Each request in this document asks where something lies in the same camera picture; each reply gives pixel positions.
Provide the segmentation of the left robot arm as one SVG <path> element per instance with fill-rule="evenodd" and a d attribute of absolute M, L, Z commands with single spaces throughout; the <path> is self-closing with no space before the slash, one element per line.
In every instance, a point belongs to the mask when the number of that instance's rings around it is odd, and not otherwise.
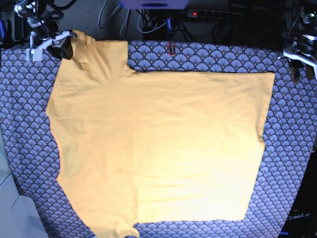
<path fill-rule="evenodd" d="M 317 77 L 317 2 L 294 0 L 291 12 L 286 15 L 287 29 L 282 33 L 286 40 L 283 56 L 287 58 L 293 82 L 300 81 L 300 70 L 306 78 Z"/>

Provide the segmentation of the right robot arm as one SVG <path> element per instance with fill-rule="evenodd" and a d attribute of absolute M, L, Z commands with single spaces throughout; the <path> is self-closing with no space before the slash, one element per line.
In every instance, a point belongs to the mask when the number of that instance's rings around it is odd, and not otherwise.
<path fill-rule="evenodd" d="M 48 51 L 57 59 L 70 60 L 73 56 L 71 38 L 77 34 L 71 30 L 60 31 L 59 21 L 63 19 L 63 11 L 73 6 L 72 0 L 65 6 L 58 6 L 53 0 L 18 0 L 14 12 L 25 18 L 31 27 L 30 47 L 26 49 L 26 60 L 41 61 L 44 51 Z"/>

